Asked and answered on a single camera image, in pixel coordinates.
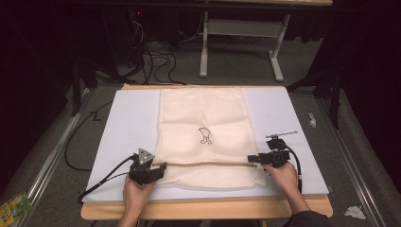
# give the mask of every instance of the cream cloth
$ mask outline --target cream cloth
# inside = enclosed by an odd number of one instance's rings
[[[239,88],[162,91],[154,163],[167,162],[167,169],[159,183],[212,188],[266,185],[262,167],[236,166],[247,164],[247,156],[253,154],[256,143]]]

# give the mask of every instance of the black line drawing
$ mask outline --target black line drawing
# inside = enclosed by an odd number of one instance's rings
[[[199,128],[199,131],[203,135],[203,139],[200,140],[201,144],[205,144],[205,143],[212,144],[213,143],[212,141],[210,141],[210,138],[209,138],[210,131],[207,128],[205,128],[205,127]]]

